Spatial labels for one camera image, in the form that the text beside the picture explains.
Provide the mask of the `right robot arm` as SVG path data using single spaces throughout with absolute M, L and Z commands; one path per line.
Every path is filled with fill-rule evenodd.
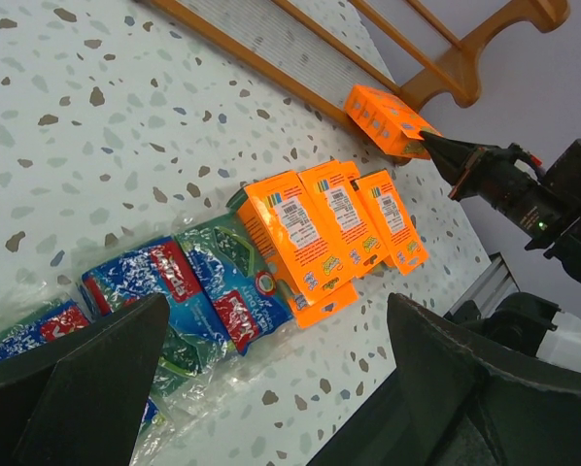
M 545 170 L 517 144 L 473 144 L 420 132 L 457 202 L 479 196 L 530 237 L 526 250 L 558 259 L 581 283 L 581 139 Z

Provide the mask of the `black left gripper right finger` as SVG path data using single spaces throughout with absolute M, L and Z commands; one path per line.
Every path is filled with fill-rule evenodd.
M 317 465 L 581 465 L 581 373 L 393 293 L 394 372 Z

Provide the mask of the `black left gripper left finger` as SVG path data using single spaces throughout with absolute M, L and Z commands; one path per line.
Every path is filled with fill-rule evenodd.
M 152 294 L 0 362 L 0 465 L 126 465 L 169 305 Z

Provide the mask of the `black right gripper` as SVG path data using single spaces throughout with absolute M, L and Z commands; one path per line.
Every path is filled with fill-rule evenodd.
M 562 228 L 580 217 L 580 201 L 517 166 L 533 165 L 519 146 L 477 145 L 427 131 L 420 135 L 440 176 L 453 187 L 452 199 L 478 196 L 520 228 Z

